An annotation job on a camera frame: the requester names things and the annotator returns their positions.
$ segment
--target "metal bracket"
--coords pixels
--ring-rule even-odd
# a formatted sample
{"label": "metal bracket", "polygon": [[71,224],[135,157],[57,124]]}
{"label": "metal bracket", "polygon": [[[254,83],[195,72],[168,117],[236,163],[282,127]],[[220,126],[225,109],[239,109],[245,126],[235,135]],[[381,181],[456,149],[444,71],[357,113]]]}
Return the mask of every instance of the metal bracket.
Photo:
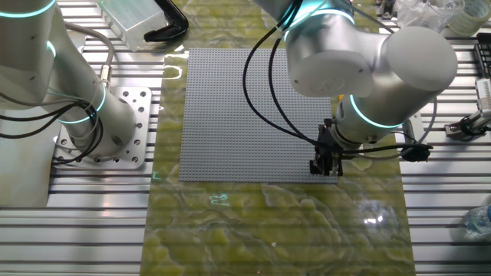
{"label": "metal bracket", "polygon": [[[146,87],[112,87],[111,93],[133,108],[137,116],[137,127],[131,141],[118,153],[112,156],[94,158],[87,156],[78,163],[69,166],[56,166],[59,170],[138,170],[145,163],[145,154],[150,123],[150,106],[152,91]],[[58,145],[73,149],[67,130],[62,127],[58,136]],[[81,154],[78,150],[67,150],[57,146],[54,156],[73,159]]]}

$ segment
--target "black clamp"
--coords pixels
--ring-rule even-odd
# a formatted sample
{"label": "black clamp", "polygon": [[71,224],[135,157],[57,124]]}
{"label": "black clamp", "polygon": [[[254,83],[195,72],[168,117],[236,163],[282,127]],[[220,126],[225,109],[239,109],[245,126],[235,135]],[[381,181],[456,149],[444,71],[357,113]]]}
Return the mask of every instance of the black clamp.
{"label": "black clamp", "polygon": [[486,134],[486,131],[489,130],[489,127],[485,126],[485,127],[481,128],[481,129],[478,129],[477,132],[473,132],[471,129],[469,129],[469,126],[472,123],[473,122],[470,120],[470,118],[468,116],[467,117],[464,117],[460,121],[460,131],[462,131],[467,136],[474,137],[474,136],[482,136],[482,135]]}
{"label": "black clamp", "polygon": [[184,35],[189,28],[186,16],[171,0],[155,0],[166,15],[169,24],[156,31],[149,31],[143,37],[146,42],[165,42]]}
{"label": "black clamp", "polygon": [[330,176],[343,176],[342,160],[353,159],[354,156],[345,156],[342,153],[343,148],[338,145],[331,135],[329,129],[332,126],[332,120],[324,120],[324,125],[319,126],[318,142],[326,146],[315,146],[315,159],[310,161],[310,173]]}

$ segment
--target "black cable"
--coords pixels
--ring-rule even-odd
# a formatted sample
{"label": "black cable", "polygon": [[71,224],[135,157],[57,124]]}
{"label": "black cable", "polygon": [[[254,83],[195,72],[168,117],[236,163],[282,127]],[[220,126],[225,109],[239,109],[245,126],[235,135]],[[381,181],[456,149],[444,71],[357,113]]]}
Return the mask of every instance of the black cable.
{"label": "black cable", "polygon": [[379,151],[385,151],[385,150],[395,150],[395,149],[402,149],[402,148],[415,148],[415,147],[423,147],[425,149],[432,150],[432,146],[428,145],[423,145],[423,144],[400,144],[400,145],[393,145],[393,146],[381,146],[378,148],[374,149],[360,149],[360,150],[344,150],[341,153],[343,154],[357,154],[357,153],[376,153]]}
{"label": "black cable", "polygon": [[46,119],[46,118],[49,118],[51,116],[55,116],[56,114],[63,112],[67,107],[69,107],[69,106],[62,107],[62,108],[55,110],[51,113],[37,116],[37,117],[15,118],[15,117],[7,117],[7,116],[0,115],[0,120],[7,120],[7,121],[11,121],[11,122],[32,122],[32,121],[36,121],[36,120]]}
{"label": "black cable", "polygon": [[273,86],[273,61],[275,59],[275,53],[278,50],[279,44],[282,42],[281,38],[278,38],[275,42],[275,45],[273,46],[273,49],[271,51],[271,56],[269,57],[269,67],[268,67],[268,82],[269,82],[269,90],[271,91],[271,97],[273,98],[273,101],[275,102],[276,109],[278,109],[279,113],[282,115],[283,120],[292,128],[293,131],[295,131],[300,137],[302,137],[304,140],[312,143],[311,139],[307,138],[305,134],[303,134],[300,130],[298,130],[295,125],[290,121],[290,119],[286,116],[285,112],[283,111],[282,107],[280,106],[278,102],[278,98],[276,97],[275,93],[275,88]]}
{"label": "black cable", "polygon": [[46,130],[47,128],[49,128],[50,125],[52,125],[59,117],[63,116],[63,114],[67,113],[71,108],[73,108],[73,107],[79,107],[80,105],[81,104],[77,102],[77,103],[73,103],[73,104],[70,104],[70,105],[66,106],[63,109],[62,112],[56,114],[56,116],[54,116],[51,120],[49,120],[49,122],[47,122],[44,126],[42,126],[41,128],[39,128],[38,130],[32,131],[30,133],[19,134],[19,135],[8,135],[8,134],[0,133],[0,138],[4,138],[4,139],[23,139],[23,138],[34,136],[34,135],[42,132],[43,130]]}
{"label": "black cable", "polygon": [[252,56],[254,56],[254,53],[266,41],[266,39],[268,39],[272,34],[274,34],[276,32],[276,29],[277,28],[280,28],[281,26],[283,26],[283,24],[286,22],[286,20],[288,18],[290,18],[290,15],[292,15],[292,13],[295,12],[295,10],[298,10],[300,8],[301,3],[302,3],[302,0],[301,1],[295,1],[294,4],[292,5],[292,7],[288,10],[287,14],[282,18],[282,20],[280,20],[278,22],[278,24],[276,25],[276,27],[273,28],[273,29],[271,29],[263,38],[261,38],[258,41],[258,43],[254,46],[254,48],[249,53],[249,56],[247,57],[247,60],[245,62],[245,66],[244,66],[244,72],[242,74],[242,89],[243,89],[243,92],[244,92],[245,100],[247,100],[247,104],[249,105],[249,107],[251,108],[251,110],[255,113],[255,115],[257,115],[259,118],[261,118],[261,120],[265,121],[268,125],[276,128],[277,130],[280,130],[280,131],[282,131],[284,133],[287,133],[289,135],[295,136],[297,138],[303,138],[303,137],[299,136],[297,133],[293,133],[293,132],[291,132],[289,130],[286,130],[286,129],[284,129],[284,128],[278,126],[278,125],[276,125],[272,121],[266,119],[262,114],[260,114],[259,111],[257,111],[257,109],[252,104],[251,99],[249,98],[249,93],[247,91],[246,79],[247,79],[247,70],[249,69],[249,65],[251,63]]}
{"label": "black cable", "polygon": [[89,154],[91,154],[93,151],[95,151],[95,149],[99,146],[99,144],[101,144],[102,137],[104,136],[104,127],[102,125],[102,121],[101,121],[100,118],[98,119],[98,121],[95,120],[95,113],[97,111],[94,109],[94,107],[91,107],[90,109],[85,110],[85,112],[90,117],[90,119],[92,121],[92,124],[95,124],[95,123],[98,123],[99,124],[100,130],[99,130],[99,139],[98,139],[98,141],[96,142],[97,135],[95,133],[92,136],[91,143],[89,144],[89,146],[87,147],[87,149],[85,149],[79,156],[77,156],[77,157],[75,157],[73,159],[66,159],[66,160],[65,159],[61,159],[61,158],[58,158],[58,157],[53,157],[53,159],[56,159],[57,162],[53,162],[52,165],[67,165],[69,163],[77,162],[78,160],[81,160],[84,157],[86,157]]}

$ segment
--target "white cable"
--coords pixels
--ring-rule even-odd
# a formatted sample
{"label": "white cable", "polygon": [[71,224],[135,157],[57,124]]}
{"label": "white cable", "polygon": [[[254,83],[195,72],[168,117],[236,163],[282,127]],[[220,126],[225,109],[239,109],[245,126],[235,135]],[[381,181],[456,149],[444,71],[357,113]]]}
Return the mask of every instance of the white cable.
{"label": "white cable", "polygon": [[[428,125],[427,131],[423,134],[423,136],[417,141],[418,144],[421,144],[430,134],[430,131],[433,129],[433,125],[435,124],[435,121],[437,120],[437,98],[435,97],[435,101],[433,102],[433,114],[431,117],[430,125]],[[373,157],[373,156],[366,156],[362,154],[357,154],[356,157],[362,158],[362,159],[369,159],[369,160],[380,160],[380,161],[385,161],[385,160],[391,160],[391,159],[396,159],[401,157],[404,154],[409,153],[413,148],[407,149],[399,154],[393,155],[393,156],[385,156],[385,157]]]}

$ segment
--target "black bracket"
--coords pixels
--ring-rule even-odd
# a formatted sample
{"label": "black bracket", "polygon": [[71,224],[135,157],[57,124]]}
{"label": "black bracket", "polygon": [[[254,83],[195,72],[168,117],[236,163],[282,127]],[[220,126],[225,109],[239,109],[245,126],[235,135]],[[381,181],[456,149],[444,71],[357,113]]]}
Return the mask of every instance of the black bracket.
{"label": "black bracket", "polygon": [[310,173],[322,174],[323,176],[343,176],[344,159],[353,159],[353,156],[344,156],[343,148],[336,143],[329,129],[332,127],[332,120],[324,120],[324,125],[319,126],[318,142],[325,146],[315,147],[315,159],[310,161]]}
{"label": "black bracket", "polygon": [[155,0],[166,15],[169,24],[156,31],[149,31],[143,37],[146,42],[165,42],[184,35],[189,28],[186,16],[171,0]]}

